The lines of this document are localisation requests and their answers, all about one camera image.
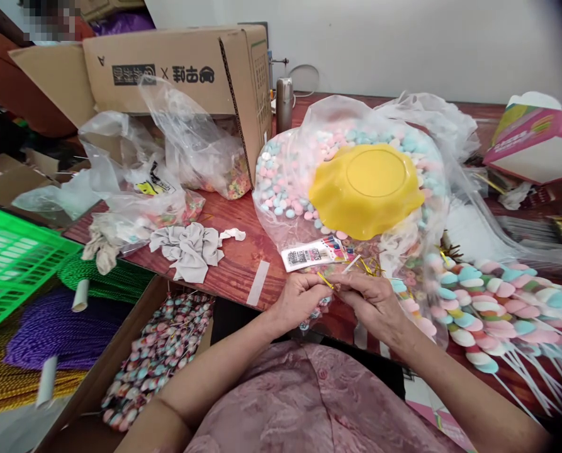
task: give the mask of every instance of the person's left hand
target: person's left hand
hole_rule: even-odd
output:
[[[291,274],[277,302],[266,313],[271,314],[280,337],[304,322],[321,299],[333,291],[314,274]]]

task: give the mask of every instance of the green cord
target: green cord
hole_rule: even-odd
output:
[[[118,260],[117,266],[107,275],[101,275],[94,260],[84,261],[81,254],[69,255],[60,263],[58,277],[65,286],[73,290],[77,284],[90,280],[88,295],[136,303],[149,285],[154,273],[141,267]]]

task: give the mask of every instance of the cardboard box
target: cardboard box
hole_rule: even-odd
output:
[[[70,175],[56,174],[58,172],[58,160],[32,150],[29,150],[27,154],[29,163],[34,165],[39,171],[6,154],[0,154],[0,208],[51,228],[69,226],[72,221],[63,211],[48,213],[46,217],[39,213],[25,211],[12,206],[12,202],[20,194],[38,187],[58,186],[70,179]],[[88,167],[88,161],[81,162],[72,166],[69,172],[79,171],[82,168]]]
[[[514,96],[484,164],[533,184],[562,179],[562,108],[549,96]]]
[[[140,77],[146,72],[169,81],[210,115],[236,117],[255,183],[257,157],[272,133],[263,26],[125,33],[10,56],[78,128],[97,111],[149,115]],[[120,161],[118,143],[102,146]]]
[[[84,21],[103,19],[115,11],[144,8],[144,0],[79,0],[79,9]]]
[[[132,342],[140,338],[142,328],[166,299],[167,285],[168,280],[163,277],[151,280],[34,453],[112,453],[116,449],[124,435],[110,429],[100,415],[82,415],[100,411],[106,390],[132,351]]]

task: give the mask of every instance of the red cloth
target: red cloth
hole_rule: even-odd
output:
[[[8,56],[17,48],[0,34],[0,105],[45,137],[75,134],[75,126]]]

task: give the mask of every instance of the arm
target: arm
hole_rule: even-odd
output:
[[[434,344],[404,314],[390,282],[334,275],[358,319],[434,390],[480,453],[535,452],[546,431]]]
[[[331,290],[318,276],[290,275],[281,297],[268,311],[211,346],[163,387],[136,419],[116,453],[184,450],[214,403],[235,386],[251,362],[330,295]]]

